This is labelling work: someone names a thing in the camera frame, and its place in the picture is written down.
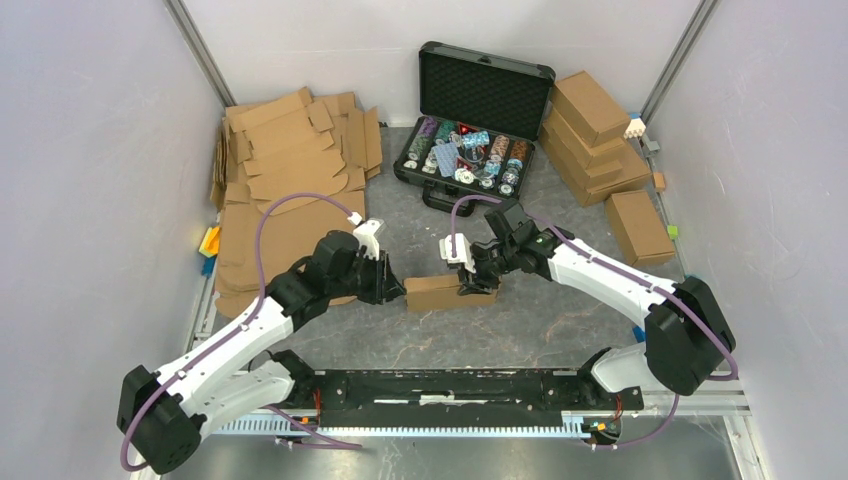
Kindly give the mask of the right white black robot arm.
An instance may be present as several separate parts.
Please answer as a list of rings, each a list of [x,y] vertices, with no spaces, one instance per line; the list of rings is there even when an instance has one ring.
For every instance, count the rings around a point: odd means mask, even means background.
[[[610,258],[571,232],[527,213],[516,200],[494,200],[486,221],[494,235],[471,242],[455,226],[440,254],[457,271],[463,295],[487,295],[504,275],[522,271],[586,293],[624,315],[644,334],[626,348],[587,360],[577,382],[580,400],[602,408],[631,387],[658,384],[690,396],[706,381],[735,381],[735,338],[711,288],[642,272]]]

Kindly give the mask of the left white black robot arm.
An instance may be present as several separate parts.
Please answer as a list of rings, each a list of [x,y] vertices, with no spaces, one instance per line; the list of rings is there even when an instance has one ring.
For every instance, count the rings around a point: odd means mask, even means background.
[[[124,378],[117,426],[122,466],[164,474],[182,465],[210,435],[266,406],[306,405],[313,379],[269,360],[252,373],[239,370],[263,350],[324,314],[337,298],[380,305],[404,295],[370,219],[352,232],[332,231],[312,255],[263,283],[235,320],[181,357],[149,371],[139,365]]]

